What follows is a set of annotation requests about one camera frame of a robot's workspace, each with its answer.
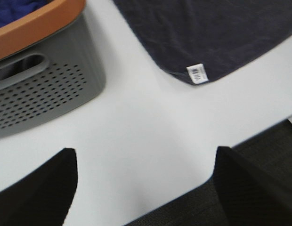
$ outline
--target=blue cloth in basket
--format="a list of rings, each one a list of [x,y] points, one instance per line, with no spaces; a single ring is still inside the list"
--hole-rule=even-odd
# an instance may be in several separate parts
[[[0,28],[47,4],[47,0],[0,0]]]

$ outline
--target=navy blue towel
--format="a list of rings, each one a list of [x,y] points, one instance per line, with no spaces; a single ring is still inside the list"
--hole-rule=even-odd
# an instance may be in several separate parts
[[[292,34],[292,0],[114,2],[158,66],[192,85],[222,78]]]
[[[0,0],[0,28],[47,4],[47,0]]]

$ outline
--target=clothing tag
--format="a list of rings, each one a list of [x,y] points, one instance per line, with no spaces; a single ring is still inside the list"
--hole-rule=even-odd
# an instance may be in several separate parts
[[[194,82],[195,84],[201,84],[206,81],[209,81],[206,71],[204,70],[203,64],[187,67],[187,70],[192,82]]]

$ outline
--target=ventilation holes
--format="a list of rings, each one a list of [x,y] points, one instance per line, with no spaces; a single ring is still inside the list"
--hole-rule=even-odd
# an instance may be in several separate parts
[[[33,118],[38,121],[38,116],[75,101],[86,82],[79,65],[54,63],[45,72],[0,90],[0,130]]]

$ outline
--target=laundry basket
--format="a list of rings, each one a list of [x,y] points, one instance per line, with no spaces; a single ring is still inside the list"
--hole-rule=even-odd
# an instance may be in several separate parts
[[[54,119],[103,90],[105,75],[81,15],[84,5],[53,0],[0,28],[0,75],[28,65],[0,79],[0,137]]]

